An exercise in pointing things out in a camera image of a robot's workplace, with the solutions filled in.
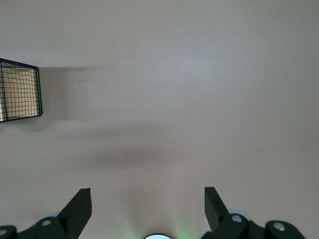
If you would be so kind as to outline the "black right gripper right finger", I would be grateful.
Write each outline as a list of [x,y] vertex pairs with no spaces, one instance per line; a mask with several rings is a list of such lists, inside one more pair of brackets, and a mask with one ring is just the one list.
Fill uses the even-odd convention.
[[303,239],[305,236],[285,221],[268,221],[264,227],[239,213],[230,213],[214,187],[204,190],[205,215],[210,227],[204,239]]

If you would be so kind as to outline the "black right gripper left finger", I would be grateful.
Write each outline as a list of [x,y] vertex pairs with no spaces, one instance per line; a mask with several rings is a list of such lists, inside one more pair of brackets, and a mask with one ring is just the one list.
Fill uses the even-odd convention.
[[92,215],[91,190],[80,189],[57,216],[45,217],[18,232],[13,225],[0,227],[2,239],[77,239]]

